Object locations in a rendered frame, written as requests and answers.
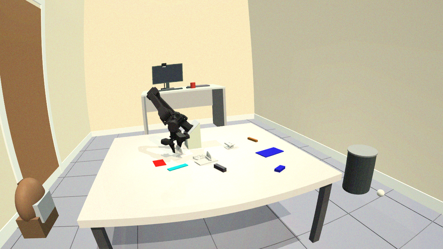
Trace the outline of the small blue block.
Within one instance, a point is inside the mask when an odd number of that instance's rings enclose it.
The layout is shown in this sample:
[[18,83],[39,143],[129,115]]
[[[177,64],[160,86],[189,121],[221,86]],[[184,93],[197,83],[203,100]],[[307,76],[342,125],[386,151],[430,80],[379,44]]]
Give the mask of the small blue block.
[[275,168],[275,172],[281,172],[285,169],[285,166],[283,165],[279,165],[278,167]]

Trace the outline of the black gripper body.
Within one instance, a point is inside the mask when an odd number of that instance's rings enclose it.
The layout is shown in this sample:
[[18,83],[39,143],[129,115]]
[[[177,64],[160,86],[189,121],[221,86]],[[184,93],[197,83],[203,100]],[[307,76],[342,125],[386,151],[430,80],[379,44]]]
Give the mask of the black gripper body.
[[[179,128],[177,128],[177,130],[176,130],[176,132],[179,132],[180,131],[180,129]],[[170,145],[170,144],[173,144],[174,142],[173,141],[176,141],[176,140],[174,140],[173,139],[173,134],[174,134],[175,132],[170,132],[170,139],[168,139],[168,138],[164,138],[164,139],[162,139],[161,140],[161,144],[163,144],[163,145]],[[189,134],[188,134],[188,138],[186,138],[186,139],[189,139],[190,138],[190,136],[189,136]]]

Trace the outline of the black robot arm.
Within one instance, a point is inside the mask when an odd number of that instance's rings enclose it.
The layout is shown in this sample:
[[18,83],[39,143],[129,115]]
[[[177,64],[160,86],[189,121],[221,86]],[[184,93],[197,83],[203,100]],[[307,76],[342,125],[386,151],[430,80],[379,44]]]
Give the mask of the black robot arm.
[[[188,138],[188,132],[193,127],[187,122],[187,116],[181,114],[180,112],[174,111],[160,96],[160,92],[156,87],[152,87],[150,91],[147,92],[146,96],[152,101],[156,109],[158,110],[158,115],[164,125],[168,124],[168,130],[170,132],[175,132],[173,134],[173,139],[179,142],[185,141]],[[181,130],[176,132],[177,128],[182,127],[185,133]]]

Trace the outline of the blue flat rectangular plate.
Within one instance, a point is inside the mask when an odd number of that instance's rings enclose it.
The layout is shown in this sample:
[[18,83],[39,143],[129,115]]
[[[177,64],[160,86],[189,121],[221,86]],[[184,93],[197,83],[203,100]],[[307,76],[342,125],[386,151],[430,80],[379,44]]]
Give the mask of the blue flat rectangular plate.
[[282,152],[284,152],[284,151],[272,147],[272,148],[269,148],[269,149],[266,149],[266,150],[263,150],[263,151],[256,152],[256,154],[261,155],[262,157],[266,158],[266,157],[270,157],[272,155],[276,155],[276,154],[279,154],[279,153],[282,153]]

